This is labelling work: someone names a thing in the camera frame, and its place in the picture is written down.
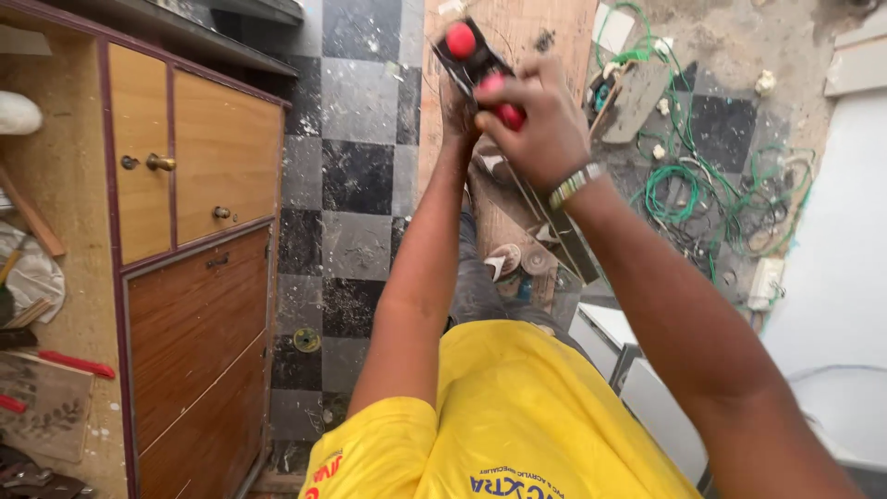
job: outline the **red tool handle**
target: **red tool handle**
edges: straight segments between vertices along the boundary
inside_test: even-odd
[[[501,73],[493,73],[492,75],[488,75],[479,85],[478,88],[484,90],[497,90],[502,88],[505,85],[505,76]],[[527,115],[523,112],[523,110],[518,107],[512,106],[511,104],[500,104],[493,109],[493,114],[505,124],[510,130],[519,131],[523,126],[523,121],[527,118]]]
[[[53,352],[52,350],[41,350],[40,352],[37,352],[37,356],[43,360],[57,362],[63,366],[80,369],[81,371],[90,372],[108,379],[114,379],[116,376],[114,370],[111,369],[110,366],[99,364],[97,362],[90,362],[88,360],[77,359],[76,357],[68,357],[67,355]]]
[[[17,412],[21,414],[25,412],[25,409],[27,409],[27,405],[25,404],[25,402],[15,400],[13,397],[0,395],[0,408],[9,409],[12,412]]]

